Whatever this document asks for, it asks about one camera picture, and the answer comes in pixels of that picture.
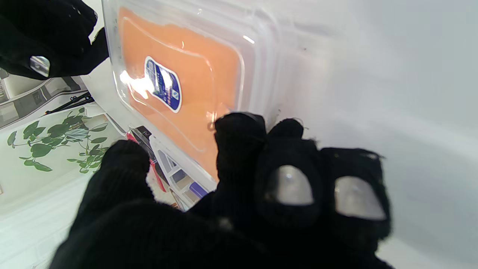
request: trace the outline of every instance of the blue label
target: blue label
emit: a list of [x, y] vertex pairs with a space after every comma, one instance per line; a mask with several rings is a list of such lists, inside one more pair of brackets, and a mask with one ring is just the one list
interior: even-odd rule
[[181, 108], [183, 96], [176, 73], [160, 65], [148, 56], [144, 62], [144, 76], [149, 78], [154, 85], [152, 94], [174, 113], [178, 113]]

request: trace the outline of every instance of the clear plastic lid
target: clear plastic lid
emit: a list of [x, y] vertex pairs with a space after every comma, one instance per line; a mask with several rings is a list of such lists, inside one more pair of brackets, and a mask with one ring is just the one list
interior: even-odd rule
[[216, 178], [214, 121], [270, 109], [280, 58], [274, 20], [219, 0], [103, 6], [120, 98]]

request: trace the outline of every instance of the gloved hand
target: gloved hand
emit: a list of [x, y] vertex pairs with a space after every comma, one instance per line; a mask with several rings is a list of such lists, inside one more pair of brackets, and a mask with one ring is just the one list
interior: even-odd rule
[[319, 151], [294, 119], [265, 129], [264, 119], [249, 113], [216, 121], [220, 182], [207, 198], [210, 219], [297, 263], [389, 268], [375, 257], [391, 230], [380, 156]]

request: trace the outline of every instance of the plastic container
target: plastic container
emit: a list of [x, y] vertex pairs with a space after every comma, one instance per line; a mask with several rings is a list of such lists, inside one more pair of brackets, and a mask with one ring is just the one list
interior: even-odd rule
[[174, 193], [174, 197], [181, 205], [184, 211], [187, 211], [201, 198], [203, 198], [209, 191], [215, 189], [215, 182], [207, 173], [202, 170], [197, 170], [197, 166], [189, 165], [181, 167], [175, 161], [175, 158], [170, 156], [171, 153], [158, 139], [153, 135], [150, 136], [151, 148], [156, 156], [158, 164], [164, 173], [164, 177], [168, 181], [169, 188]]
[[267, 117], [284, 82], [277, 23], [219, 0], [103, 0], [103, 7], [119, 97], [217, 181], [214, 121], [230, 111]]

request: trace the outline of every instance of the plant decal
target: plant decal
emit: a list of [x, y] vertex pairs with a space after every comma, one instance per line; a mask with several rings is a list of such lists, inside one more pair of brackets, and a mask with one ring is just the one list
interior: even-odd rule
[[108, 147], [103, 147], [101, 143], [107, 140], [107, 137], [98, 137], [90, 139], [92, 133], [102, 132], [108, 126], [108, 123], [102, 123], [92, 129], [85, 125], [85, 120], [91, 119], [84, 115], [85, 108], [80, 108], [76, 115], [70, 116], [71, 111], [61, 124], [56, 124], [46, 130], [46, 127], [38, 127], [40, 121], [36, 121], [23, 130], [23, 144], [15, 144], [17, 131], [10, 134], [7, 144], [12, 148], [18, 146], [29, 146], [32, 153], [29, 157], [19, 157], [24, 160], [25, 166], [35, 167], [37, 170], [50, 172], [50, 167], [41, 164], [38, 159], [46, 156], [53, 150], [70, 146], [69, 144], [78, 143], [84, 151], [79, 153], [79, 159], [67, 159], [69, 162], [76, 162], [80, 166], [80, 173], [86, 174], [90, 170], [99, 169], [103, 155]]

